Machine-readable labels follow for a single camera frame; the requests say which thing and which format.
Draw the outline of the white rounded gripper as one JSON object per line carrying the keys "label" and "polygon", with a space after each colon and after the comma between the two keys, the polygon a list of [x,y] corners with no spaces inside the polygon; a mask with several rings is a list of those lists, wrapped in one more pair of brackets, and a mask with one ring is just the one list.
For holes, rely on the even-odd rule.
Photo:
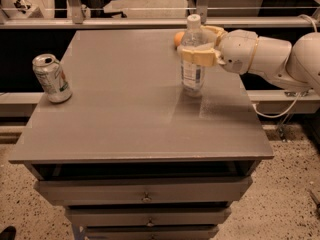
{"label": "white rounded gripper", "polygon": [[255,32],[234,30],[227,33],[218,26],[202,25],[201,28],[208,42],[218,46],[218,50],[180,45],[177,51],[182,60],[205,67],[219,63],[227,72],[239,75],[249,70],[258,43]]}

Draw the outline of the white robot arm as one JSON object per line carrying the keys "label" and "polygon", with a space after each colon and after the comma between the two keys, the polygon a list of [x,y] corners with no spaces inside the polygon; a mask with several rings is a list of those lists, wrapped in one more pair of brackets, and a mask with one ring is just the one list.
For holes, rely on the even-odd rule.
{"label": "white robot arm", "polygon": [[221,66],[230,73],[255,74],[279,88],[320,95],[320,33],[311,32],[294,44],[253,31],[227,32],[216,26],[204,26],[206,41],[201,45],[178,46],[182,59],[200,66]]}

